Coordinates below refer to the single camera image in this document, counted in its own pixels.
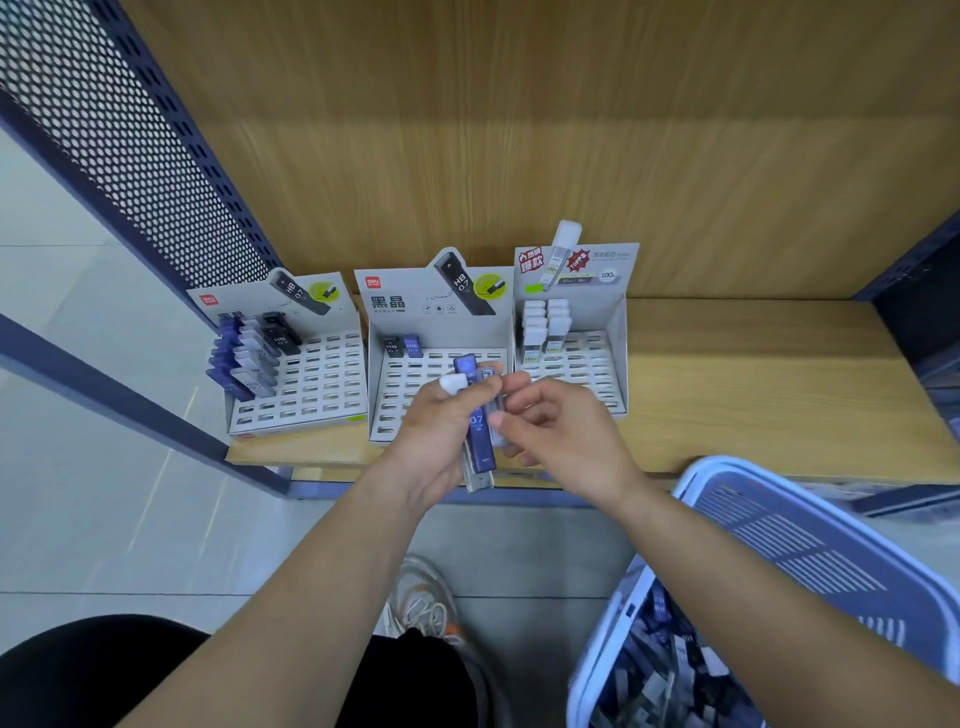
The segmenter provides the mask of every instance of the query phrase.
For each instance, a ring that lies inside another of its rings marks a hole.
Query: red sticker
[[[543,248],[531,248],[520,254],[520,273],[529,273],[543,267]]]
[[[589,261],[589,251],[585,251],[583,248],[581,248],[579,251],[570,256],[569,260],[566,262],[566,267],[572,272],[576,273],[577,271],[582,271]]]

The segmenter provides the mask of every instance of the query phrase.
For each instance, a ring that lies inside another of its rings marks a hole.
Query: shoelace
[[[439,601],[418,596],[406,608],[401,621],[404,630],[414,627],[424,637],[443,637],[446,631],[446,606]]]

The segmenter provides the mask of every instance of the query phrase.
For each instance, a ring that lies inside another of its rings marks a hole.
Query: tile floor
[[[1,134],[0,220],[0,313],[225,437],[209,330]],[[0,652],[110,613],[213,631],[329,507],[264,495],[16,376],[0,379],[0,473]],[[960,583],[960,529],[884,529]],[[619,528],[589,510],[442,505],[411,549],[447,576],[519,724],[563,724],[566,680],[633,553]]]

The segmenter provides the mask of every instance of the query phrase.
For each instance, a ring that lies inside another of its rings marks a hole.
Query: hand
[[[470,424],[470,415],[493,401],[498,394],[516,392],[530,384],[530,375],[517,372],[500,376],[503,365],[485,362],[480,367],[494,367],[497,376],[490,376],[451,397],[438,380],[424,384],[410,402],[393,443],[380,460],[397,473],[407,476],[410,496],[424,510],[438,503],[464,482],[460,452]]]
[[[542,464],[570,493],[608,513],[645,477],[627,450],[606,405],[586,387],[545,378],[506,399],[491,425],[513,443],[525,466]]]

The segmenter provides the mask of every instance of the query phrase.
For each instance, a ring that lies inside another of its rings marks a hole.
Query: blue shopping basket
[[[960,684],[960,595],[863,523],[789,480],[733,457],[698,461],[673,495],[837,609]],[[588,728],[654,579],[637,556],[570,679],[567,728]]]

